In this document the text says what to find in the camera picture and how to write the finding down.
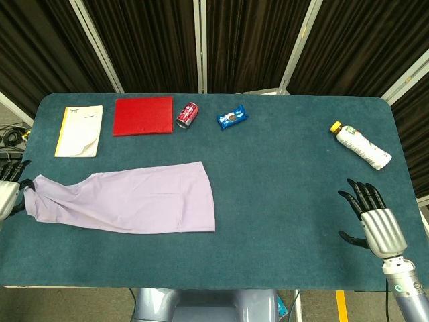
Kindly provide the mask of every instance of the dark curtain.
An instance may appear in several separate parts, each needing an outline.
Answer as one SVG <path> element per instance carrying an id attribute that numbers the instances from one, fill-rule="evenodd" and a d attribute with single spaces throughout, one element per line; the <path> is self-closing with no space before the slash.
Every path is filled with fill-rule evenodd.
<path id="1" fill-rule="evenodd" d="M 309 0 L 208 0 L 208 91 L 278 87 Z"/>
<path id="2" fill-rule="evenodd" d="M 192 0 L 85 5 L 126 92 L 198 92 Z"/>
<path id="3" fill-rule="evenodd" d="M 429 74 L 392 105 L 417 197 L 429 195 Z"/>
<path id="4" fill-rule="evenodd" d="M 30 116 L 52 92 L 113 91 L 68 1 L 1 1 L 0 43 L 0 91 Z"/>
<path id="5" fill-rule="evenodd" d="M 382 96 L 429 48 L 429 1 L 325 0 L 292 94 Z"/>

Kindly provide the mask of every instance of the silver robotic hand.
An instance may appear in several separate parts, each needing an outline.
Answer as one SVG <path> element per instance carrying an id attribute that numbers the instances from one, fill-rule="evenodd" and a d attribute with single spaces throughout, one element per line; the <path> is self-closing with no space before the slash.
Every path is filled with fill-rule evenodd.
<path id="1" fill-rule="evenodd" d="M 30 160 L 24 162 L 8 162 L 0 167 L 0 229 L 8 217 L 25 209 L 24 199 L 15 205 L 19 190 L 26 186 L 34 190 L 33 182 L 29 179 L 18 182 Z"/>
<path id="2" fill-rule="evenodd" d="M 407 243 L 393 212 L 386 207 L 379 191 L 370 184 L 347 179 L 356 198 L 339 190 L 361 222 L 366 239 L 339 235 L 352 245 L 369 248 L 384 261 L 383 273 L 406 322 L 429 322 L 429 300 L 416 275 L 414 264 L 402 257 Z"/>

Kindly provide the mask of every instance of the cola can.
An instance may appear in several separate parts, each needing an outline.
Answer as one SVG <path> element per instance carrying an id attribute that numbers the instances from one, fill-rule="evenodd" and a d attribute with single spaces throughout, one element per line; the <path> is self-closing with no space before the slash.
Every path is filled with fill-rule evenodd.
<path id="1" fill-rule="evenodd" d="M 198 115 L 198 105 L 189 102 L 185 105 L 183 110 L 180 112 L 179 116 L 177 116 L 176 124 L 181 128 L 187 129 L 189 125 L 194 121 L 195 117 Z"/>

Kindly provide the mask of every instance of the blue felt table surface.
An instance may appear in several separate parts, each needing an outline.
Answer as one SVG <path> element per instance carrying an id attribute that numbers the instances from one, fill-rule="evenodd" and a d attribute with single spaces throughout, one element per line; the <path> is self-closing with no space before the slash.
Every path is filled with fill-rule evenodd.
<path id="1" fill-rule="evenodd" d="M 114 138 L 119 97 L 48 95 L 25 151 L 39 174 L 76 184 L 94 172 L 202 161 L 214 196 L 216 232 L 127 235 L 37 223 L 19 213 L 0 232 L 0 284 L 168 288 L 383 290 L 382 261 L 337 232 L 363 230 L 337 190 L 346 179 L 374 184 L 392 208 L 429 285 L 428 243 L 391 109 L 374 97 L 174 94 L 174 115 L 193 101 L 200 113 L 173 134 Z M 244 104 L 249 119 L 221 131 L 216 115 Z M 97 156 L 55 158 L 64 108 L 103 105 Z M 388 151 L 376 171 L 329 132 L 334 121 L 359 129 Z"/>

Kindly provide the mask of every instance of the purple sleeve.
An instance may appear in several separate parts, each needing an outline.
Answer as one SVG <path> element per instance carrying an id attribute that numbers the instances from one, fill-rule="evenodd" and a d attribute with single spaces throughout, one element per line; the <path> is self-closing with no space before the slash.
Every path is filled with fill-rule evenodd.
<path id="1" fill-rule="evenodd" d="M 36 221 L 116 231 L 214 231 L 215 206 L 201 162 L 92 174 L 63 186 L 43 176 L 25 189 Z"/>

